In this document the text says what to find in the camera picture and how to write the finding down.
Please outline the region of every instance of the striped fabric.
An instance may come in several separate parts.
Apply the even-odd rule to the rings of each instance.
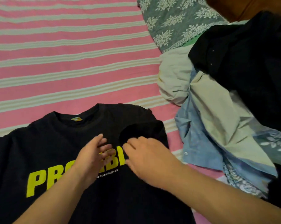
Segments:
[[[179,107],[156,84],[160,54],[136,0],[0,0],[0,136],[52,111],[128,103],[152,109],[181,159]]]

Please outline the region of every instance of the pile of clothes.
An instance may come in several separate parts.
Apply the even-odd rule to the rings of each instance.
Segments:
[[[212,26],[160,59],[160,92],[181,105],[183,161],[281,207],[281,16]]]

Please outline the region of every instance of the pink striped bed sheet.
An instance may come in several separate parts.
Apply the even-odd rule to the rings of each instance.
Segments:
[[[52,111],[129,103],[164,122],[181,160],[179,107],[156,84],[160,54],[136,0],[0,0],[0,136]],[[194,214],[198,224],[208,223]]]

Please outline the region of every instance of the black shirt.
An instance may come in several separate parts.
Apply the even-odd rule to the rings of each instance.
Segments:
[[[117,154],[85,190],[69,223],[194,223],[188,206],[125,165],[121,146],[128,138],[143,135],[168,143],[151,110],[124,104],[97,104],[80,115],[52,112],[0,138],[0,223],[15,221],[100,133]]]
[[[212,26],[188,56],[196,69],[237,90],[262,125],[281,131],[281,16],[259,12],[245,25]]]

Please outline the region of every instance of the cream fabric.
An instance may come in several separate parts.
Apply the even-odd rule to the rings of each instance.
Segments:
[[[252,137],[269,128],[254,118],[236,92],[229,93],[202,71],[191,81],[190,91],[207,132],[221,147],[237,158],[274,167]]]
[[[188,53],[193,45],[172,49],[161,54],[157,84],[161,95],[181,106],[188,97],[192,64]]]

